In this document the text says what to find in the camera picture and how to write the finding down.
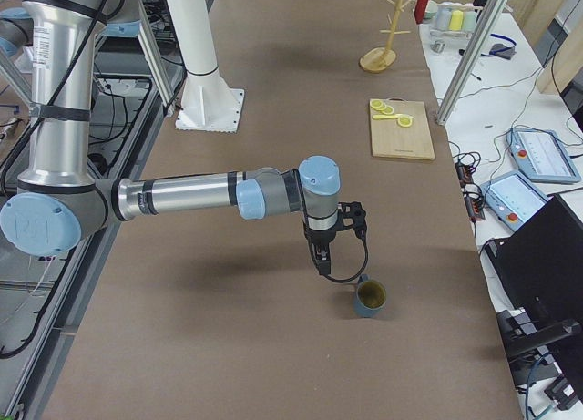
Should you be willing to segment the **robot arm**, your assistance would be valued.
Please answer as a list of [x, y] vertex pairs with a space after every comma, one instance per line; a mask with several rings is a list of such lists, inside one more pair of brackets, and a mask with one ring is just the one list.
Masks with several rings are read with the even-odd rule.
[[34, 20], [23, 7], [1, 11], [1, 49], [12, 57], [23, 46], [33, 43]]
[[33, 27], [29, 164], [1, 209], [9, 242], [48, 257], [117, 221], [167, 211], [235, 206], [259, 220], [300, 212], [314, 266], [331, 273], [329, 245], [341, 228], [336, 163], [313, 156], [286, 172], [192, 175], [134, 181], [93, 179], [87, 170], [96, 37], [136, 34], [140, 0], [23, 0]]

